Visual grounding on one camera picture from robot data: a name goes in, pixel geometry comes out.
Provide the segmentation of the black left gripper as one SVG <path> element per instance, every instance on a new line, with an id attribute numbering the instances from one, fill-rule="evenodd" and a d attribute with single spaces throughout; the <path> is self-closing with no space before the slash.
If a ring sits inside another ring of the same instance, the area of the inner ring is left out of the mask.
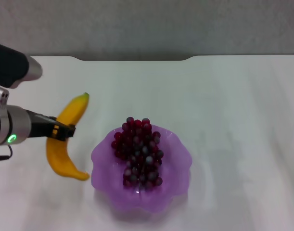
<path id="1" fill-rule="evenodd" d="M 65 125 L 56 121 L 56 117 L 47 116 L 26 110 L 31 129 L 27 138 L 48 137 L 58 141 L 66 141 L 73 137 L 76 130 L 75 125 Z"/>

